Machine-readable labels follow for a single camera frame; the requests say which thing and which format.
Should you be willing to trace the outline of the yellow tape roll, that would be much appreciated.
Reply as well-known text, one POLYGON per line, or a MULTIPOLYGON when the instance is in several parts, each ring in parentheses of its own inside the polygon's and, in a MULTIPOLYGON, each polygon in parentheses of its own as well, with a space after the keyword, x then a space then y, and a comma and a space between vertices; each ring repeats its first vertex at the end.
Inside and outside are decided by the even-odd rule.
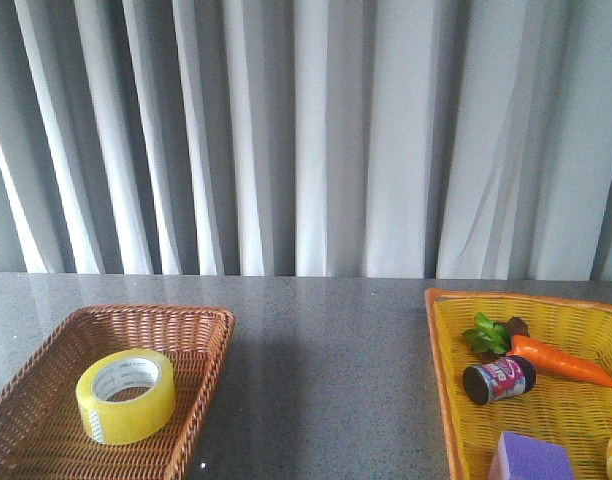
POLYGON ((154 435, 175 412, 173 366, 154 350, 116 352, 87 368, 75 396, 83 429, 93 441, 135 443, 154 435))

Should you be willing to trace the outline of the white pleated curtain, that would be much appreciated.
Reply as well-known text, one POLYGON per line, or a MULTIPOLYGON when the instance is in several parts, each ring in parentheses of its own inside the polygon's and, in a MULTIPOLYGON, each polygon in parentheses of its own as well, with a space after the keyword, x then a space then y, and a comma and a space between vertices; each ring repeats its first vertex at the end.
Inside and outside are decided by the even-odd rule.
POLYGON ((0 1, 0 272, 612 280, 612 1, 0 1))

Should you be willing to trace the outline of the orange toy carrot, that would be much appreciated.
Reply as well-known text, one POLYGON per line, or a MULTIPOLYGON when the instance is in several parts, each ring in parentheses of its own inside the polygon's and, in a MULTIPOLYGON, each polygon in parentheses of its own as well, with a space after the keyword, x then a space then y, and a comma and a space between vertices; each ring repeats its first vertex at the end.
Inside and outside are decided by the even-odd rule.
POLYGON ((462 339, 482 358, 519 356, 538 372, 612 388, 612 376, 604 369, 533 338, 521 317, 493 321, 478 312, 474 326, 462 333, 462 339))

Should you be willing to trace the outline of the small purple labelled can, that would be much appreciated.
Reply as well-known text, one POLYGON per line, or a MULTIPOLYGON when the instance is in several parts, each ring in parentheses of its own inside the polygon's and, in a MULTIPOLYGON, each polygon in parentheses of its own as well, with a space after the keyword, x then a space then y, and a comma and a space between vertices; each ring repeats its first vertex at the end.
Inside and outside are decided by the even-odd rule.
POLYGON ((511 355, 488 364, 470 365, 462 374, 468 397, 477 405, 520 396, 536 383, 536 369, 528 360, 511 355))

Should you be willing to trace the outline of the yellow plastic basket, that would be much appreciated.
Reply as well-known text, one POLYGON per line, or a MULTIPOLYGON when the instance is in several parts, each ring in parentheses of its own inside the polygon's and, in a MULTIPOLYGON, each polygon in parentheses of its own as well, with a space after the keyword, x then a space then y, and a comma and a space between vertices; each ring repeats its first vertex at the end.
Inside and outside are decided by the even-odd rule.
POLYGON ((462 333, 478 313, 493 320, 520 317, 536 339, 612 376, 612 305, 438 288, 427 290, 425 299, 450 478, 486 478, 503 431, 563 446, 577 479, 605 478, 612 389, 541 375, 524 395, 478 406, 463 389, 462 372, 477 358, 462 333))

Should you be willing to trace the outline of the purple sponge block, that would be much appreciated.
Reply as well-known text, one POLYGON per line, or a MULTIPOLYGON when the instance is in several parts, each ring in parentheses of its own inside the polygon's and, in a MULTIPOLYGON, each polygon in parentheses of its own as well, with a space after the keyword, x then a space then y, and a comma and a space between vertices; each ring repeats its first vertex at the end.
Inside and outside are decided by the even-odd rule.
POLYGON ((573 479, 566 450, 517 433, 501 433, 488 479, 573 479))

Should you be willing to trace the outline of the brown wicker basket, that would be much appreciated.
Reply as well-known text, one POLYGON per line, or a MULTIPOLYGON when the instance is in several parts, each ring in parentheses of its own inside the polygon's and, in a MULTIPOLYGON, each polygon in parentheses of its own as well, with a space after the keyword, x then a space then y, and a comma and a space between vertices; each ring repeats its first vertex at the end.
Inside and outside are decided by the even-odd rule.
POLYGON ((71 313, 0 391, 0 479, 182 479, 234 330, 217 307, 97 305, 71 313), (77 380, 131 348, 166 355, 177 406, 155 435, 106 446, 83 429, 77 380))

